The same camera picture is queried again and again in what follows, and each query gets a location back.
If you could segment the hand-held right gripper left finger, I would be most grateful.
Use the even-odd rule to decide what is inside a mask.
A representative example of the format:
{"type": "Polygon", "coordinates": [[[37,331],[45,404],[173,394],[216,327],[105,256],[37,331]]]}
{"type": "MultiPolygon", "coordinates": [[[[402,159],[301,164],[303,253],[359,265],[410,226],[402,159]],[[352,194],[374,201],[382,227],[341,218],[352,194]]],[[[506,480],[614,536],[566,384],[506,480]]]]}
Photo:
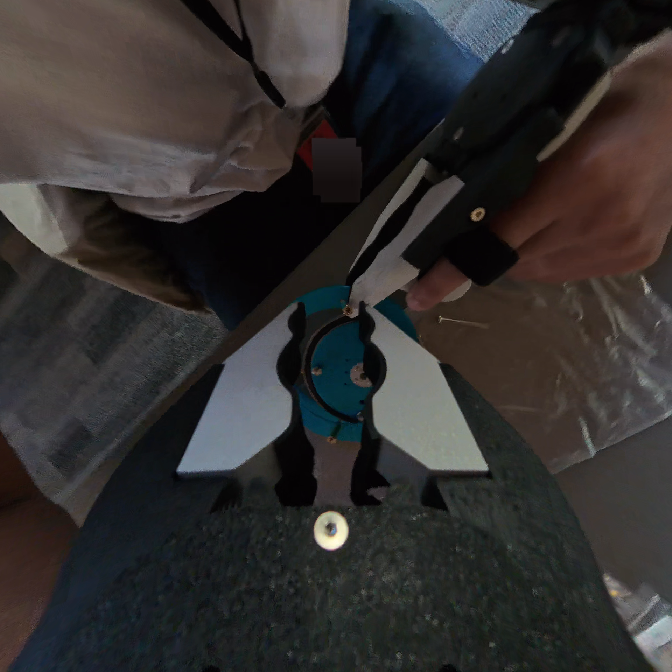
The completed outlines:
{"type": "Polygon", "coordinates": [[[290,304],[226,359],[177,475],[230,474],[290,431],[305,328],[305,305],[290,304]]]}

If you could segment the red id badge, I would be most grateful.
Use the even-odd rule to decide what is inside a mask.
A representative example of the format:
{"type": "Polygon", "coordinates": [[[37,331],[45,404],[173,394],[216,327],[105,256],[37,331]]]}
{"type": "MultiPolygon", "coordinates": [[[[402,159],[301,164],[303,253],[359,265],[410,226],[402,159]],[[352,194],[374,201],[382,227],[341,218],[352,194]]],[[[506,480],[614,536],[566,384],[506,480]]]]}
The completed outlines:
{"type": "Polygon", "coordinates": [[[314,128],[308,131],[305,139],[302,139],[296,150],[296,155],[309,171],[313,170],[313,140],[334,140],[339,136],[334,131],[328,119],[322,118],[314,128]]]}

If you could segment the grey desk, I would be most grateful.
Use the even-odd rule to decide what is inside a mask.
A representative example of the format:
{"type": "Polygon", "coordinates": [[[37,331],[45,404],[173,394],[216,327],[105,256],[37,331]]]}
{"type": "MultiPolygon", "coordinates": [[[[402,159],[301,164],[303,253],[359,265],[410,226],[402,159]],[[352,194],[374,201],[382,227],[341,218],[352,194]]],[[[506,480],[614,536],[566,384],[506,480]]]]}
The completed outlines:
{"type": "Polygon", "coordinates": [[[433,327],[432,352],[490,466],[350,508],[345,547],[253,491],[208,528],[222,671],[651,671],[549,471],[671,416],[671,306],[641,276],[500,283],[458,301],[490,332],[433,327]]]}

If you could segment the person's left hand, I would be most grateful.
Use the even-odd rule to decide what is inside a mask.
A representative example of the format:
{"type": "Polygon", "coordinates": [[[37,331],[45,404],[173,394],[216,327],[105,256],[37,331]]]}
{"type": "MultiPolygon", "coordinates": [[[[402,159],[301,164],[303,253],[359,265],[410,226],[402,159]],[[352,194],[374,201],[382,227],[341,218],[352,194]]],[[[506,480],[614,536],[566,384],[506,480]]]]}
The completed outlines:
{"type": "Polygon", "coordinates": [[[671,231],[671,33],[621,63],[609,91],[491,230],[507,277],[563,283],[655,264],[671,231]]]}

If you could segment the person's beige shirt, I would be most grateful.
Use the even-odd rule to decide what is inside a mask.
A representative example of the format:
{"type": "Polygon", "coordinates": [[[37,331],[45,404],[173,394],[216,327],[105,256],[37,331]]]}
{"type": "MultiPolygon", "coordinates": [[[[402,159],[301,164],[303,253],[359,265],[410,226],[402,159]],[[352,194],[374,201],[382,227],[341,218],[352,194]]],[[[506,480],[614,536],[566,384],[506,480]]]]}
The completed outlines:
{"type": "Polygon", "coordinates": [[[41,252],[192,313],[141,240],[292,167],[341,69],[349,1],[1,2],[1,213],[41,252]]]}

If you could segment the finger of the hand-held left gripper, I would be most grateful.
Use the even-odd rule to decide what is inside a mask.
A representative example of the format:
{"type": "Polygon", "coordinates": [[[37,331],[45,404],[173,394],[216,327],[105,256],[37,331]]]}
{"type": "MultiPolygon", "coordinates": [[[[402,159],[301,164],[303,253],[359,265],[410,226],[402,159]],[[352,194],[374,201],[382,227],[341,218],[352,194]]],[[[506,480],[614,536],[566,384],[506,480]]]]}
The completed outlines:
{"type": "Polygon", "coordinates": [[[463,186],[461,180],[444,180],[428,190],[401,233],[378,254],[371,267],[352,285],[350,305],[359,308],[361,303],[365,303],[374,307],[417,277],[419,270],[405,261],[402,254],[463,186]]]}
{"type": "Polygon", "coordinates": [[[378,254],[404,229],[415,207],[433,186],[432,181],[426,176],[431,168],[431,164],[420,159],[395,191],[375,221],[351,266],[347,275],[347,285],[354,285],[355,281],[371,267],[378,254]]]}

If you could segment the blue round metal turntable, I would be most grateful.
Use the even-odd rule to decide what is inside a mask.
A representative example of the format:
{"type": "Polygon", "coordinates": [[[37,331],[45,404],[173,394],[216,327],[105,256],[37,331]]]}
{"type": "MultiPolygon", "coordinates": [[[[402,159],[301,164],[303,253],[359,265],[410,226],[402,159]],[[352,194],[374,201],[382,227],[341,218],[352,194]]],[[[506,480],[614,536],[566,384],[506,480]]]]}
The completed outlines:
{"type": "Polygon", "coordinates": [[[296,380],[300,410],[307,430],[338,441],[361,440],[362,427],[356,420],[372,389],[364,372],[364,344],[359,338],[357,318],[345,317],[349,288],[330,286],[298,298],[305,307],[307,323],[303,341],[302,374],[296,380]],[[321,376],[312,377],[319,365],[321,376]]]}

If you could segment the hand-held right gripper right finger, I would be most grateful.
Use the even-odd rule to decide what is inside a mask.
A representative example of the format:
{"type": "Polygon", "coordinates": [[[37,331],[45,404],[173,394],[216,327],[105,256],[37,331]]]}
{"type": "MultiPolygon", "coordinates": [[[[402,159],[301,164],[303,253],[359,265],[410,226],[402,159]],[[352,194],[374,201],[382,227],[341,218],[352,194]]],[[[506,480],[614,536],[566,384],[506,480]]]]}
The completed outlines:
{"type": "Polygon", "coordinates": [[[362,305],[361,340],[373,383],[367,428],[422,475],[485,475],[489,467],[439,361],[385,315],[362,305]]]}

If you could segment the clear plastic bag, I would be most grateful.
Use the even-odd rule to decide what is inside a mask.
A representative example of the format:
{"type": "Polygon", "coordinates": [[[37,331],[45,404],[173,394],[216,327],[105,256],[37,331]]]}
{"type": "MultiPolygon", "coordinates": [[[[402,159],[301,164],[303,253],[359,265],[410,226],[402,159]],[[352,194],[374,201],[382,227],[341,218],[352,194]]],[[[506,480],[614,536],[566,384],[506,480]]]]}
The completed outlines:
{"type": "Polygon", "coordinates": [[[407,313],[420,343],[552,473],[671,415],[671,307],[643,274],[560,285],[505,278],[407,313]],[[439,315],[490,328],[439,324],[439,315]]]}

